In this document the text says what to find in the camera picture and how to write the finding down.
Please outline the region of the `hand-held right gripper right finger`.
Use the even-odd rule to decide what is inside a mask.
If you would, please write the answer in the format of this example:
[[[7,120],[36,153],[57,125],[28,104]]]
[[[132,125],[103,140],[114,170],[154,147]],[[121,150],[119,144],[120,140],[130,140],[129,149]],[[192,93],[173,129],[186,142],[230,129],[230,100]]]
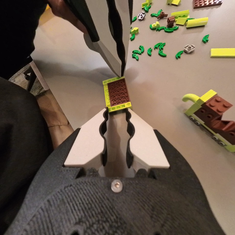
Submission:
[[[136,172],[152,168],[168,169],[170,164],[163,152],[154,129],[131,109],[126,109],[127,143],[126,163]]]

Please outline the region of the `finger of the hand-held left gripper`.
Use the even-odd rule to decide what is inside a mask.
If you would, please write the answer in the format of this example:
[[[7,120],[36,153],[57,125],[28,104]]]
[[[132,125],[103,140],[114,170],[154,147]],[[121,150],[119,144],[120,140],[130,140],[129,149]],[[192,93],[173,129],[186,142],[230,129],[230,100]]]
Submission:
[[[108,0],[108,18],[110,31],[116,43],[114,50],[119,58],[117,76],[123,76],[127,63],[129,31],[132,24],[133,1],[132,0]]]
[[[99,36],[97,42],[93,42],[95,50],[102,56],[109,68],[121,76],[122,62],[117,54],[117,44],[109,27],[108,5],[106,0],[86,0],[89,12]]]

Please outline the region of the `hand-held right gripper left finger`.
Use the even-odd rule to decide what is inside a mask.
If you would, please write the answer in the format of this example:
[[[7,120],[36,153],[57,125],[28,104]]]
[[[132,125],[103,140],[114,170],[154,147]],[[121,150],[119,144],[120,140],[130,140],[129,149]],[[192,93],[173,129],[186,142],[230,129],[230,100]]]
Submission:
[[[82,167],[99,169],[107,163],[108,108],[102,109],[81,126],[78,135],[64,162],[65,167]]]

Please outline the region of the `person's left forearm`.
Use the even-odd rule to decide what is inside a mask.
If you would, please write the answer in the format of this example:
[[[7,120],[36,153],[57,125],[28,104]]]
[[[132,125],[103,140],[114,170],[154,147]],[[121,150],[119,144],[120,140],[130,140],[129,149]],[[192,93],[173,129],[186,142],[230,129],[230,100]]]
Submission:
[[[32,61],[34,37],[45,0],[0,1],[0,77],[9,80]]]

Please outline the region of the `person's left hand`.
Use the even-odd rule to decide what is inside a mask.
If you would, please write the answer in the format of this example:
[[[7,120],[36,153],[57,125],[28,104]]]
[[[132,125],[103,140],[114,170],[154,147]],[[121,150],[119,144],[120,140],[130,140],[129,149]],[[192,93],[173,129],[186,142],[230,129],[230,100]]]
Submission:
[[[78,18],[73,14],[69,9],[64,0],[48,0],[48,5],[50,6],[53,14],[64,20],[67,20],[72,25],[74,25],[81,32],[87,34],[87,29],[85,26],[78,20]]]

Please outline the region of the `scatter of green leaf pieces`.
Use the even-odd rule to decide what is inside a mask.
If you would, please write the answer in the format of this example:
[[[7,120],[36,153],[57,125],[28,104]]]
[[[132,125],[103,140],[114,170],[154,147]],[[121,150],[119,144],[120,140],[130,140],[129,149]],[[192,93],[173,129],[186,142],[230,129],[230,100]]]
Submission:
[[[145,7],[145,8],[143,8],[143,10],[144,10],[145,13],[148,13],[150,8],[151,8],[151,5],[149,5],[149,6]],[[163,11],[163,10],[160,9],[157,13],[152,13],[150,16],[157,18],[157,16],[159,15],[159,13],[160,13],[161,11]],[[136,20],[137,20],[137,16],[135,16],[135,17],[132,19],[132,22],[134,22],[134,21],[136,21]],[[172,32],[174,32],[174,31],[178,30],[179,26],[176,25],[176,19],[175,19],[174,26],[173,26],[172,28],[167,28],[167,27],[164,27],[164,26],[160,26],[160,27],[157,28],[157,29],[152,29],[152,24],[150,24],[149,28],[150,28],[151,30],[154,30],[154,31],[161,31],[161,30],[164,30],[164,32],[166,32],[166,33],[172,33]],[[131,40],[131,41],[133,41],[133,40],[135,39],[135,35],[136,35],[136,34],[131,35],[131,37],[130,37],[130,40]],[[207,43],[207,42],[208,42],[208,37],[209,37],[209,35],[206,35],[205,37],[203,37],[202,42],[203,42],[203,43]],[[158,49],[158,54],[159,54],[159,56],[161,56],[161,57],[166,57],[166,56],[167,56],[167,55],[163,52],[164,46],[165,46],[165,43],[162,43],[162,42],[157,43],[157,44],[154,45],[154,50],[155,50],[155,49]],[[138,61],[138,60],[139,60],[138,54],[141,55],[143,52],[144,52],[144,46],[140,45],[140,46],[139,46],[139,50],[133,50],[133,51],[132,51],[132,58],[135,58],[135,59]],[[179,58],[181,57],[181,55],[183,54],[183,52],[184,52],[184,50],[183,50],[183,51],[179,51],[179,52],[175,55],[175,58],[176,58],[176,59],[179,59]],[[148,54],[148,56],[151,56],[151,55],[152,55],[152,48],[148,48],[147,54]]]

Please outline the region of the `person's black jacket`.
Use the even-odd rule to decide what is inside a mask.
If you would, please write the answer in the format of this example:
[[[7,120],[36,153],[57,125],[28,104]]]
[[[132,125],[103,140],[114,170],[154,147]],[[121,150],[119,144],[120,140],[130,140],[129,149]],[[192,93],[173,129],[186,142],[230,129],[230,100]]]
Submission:
[[[36,172],[53,151],[36,98],[0,78],[0,234],[24,200]]]

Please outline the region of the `lime curved brick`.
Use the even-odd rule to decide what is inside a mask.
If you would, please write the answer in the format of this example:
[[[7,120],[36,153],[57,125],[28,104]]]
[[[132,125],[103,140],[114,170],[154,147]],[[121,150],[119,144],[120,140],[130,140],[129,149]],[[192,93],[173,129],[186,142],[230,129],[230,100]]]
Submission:
[[[187,19],[186,28],[199,27],[207,25],[208,17],[198,18],[198,19]]]

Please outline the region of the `brown and lime brick assembly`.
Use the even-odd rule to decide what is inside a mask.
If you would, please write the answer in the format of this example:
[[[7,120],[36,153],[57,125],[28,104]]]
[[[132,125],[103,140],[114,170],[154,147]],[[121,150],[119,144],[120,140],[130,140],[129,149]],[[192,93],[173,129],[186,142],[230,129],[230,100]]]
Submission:
[[[196,125],[201,126],[211,138],[229,152],[235,152],[235,122],[223,120],[223,114],[233,105],[209,90],[201,97],[186,94],[182,101],[193,105],[184,114]]]

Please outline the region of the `brown studded plate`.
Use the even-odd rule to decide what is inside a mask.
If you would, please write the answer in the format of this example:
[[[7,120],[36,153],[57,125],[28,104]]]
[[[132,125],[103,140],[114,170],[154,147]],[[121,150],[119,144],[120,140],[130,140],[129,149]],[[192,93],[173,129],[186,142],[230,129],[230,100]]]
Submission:
[[[222,0],[193,0],[193,9],[218,6],[223,3]]]

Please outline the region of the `black chair base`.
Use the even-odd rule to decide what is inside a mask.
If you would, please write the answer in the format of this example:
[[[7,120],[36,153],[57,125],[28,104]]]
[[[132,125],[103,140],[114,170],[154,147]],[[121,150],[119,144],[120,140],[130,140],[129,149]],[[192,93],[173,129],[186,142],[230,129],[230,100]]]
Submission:
[[[23,72],[25,79],[28,81],[28,85],[27,85],[27,91],[31,91],[37,75],[35,74],[32,65],[34,65],[34,61],[32,60],[29,64],[29,67]]]

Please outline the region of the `long lime flat tile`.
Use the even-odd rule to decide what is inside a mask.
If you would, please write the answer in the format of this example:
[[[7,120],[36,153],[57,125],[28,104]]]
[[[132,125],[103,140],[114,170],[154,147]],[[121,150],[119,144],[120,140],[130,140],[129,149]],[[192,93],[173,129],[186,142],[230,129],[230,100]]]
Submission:
[[[212,48],[210,57],[213,58],[234,58],[235,48]]]

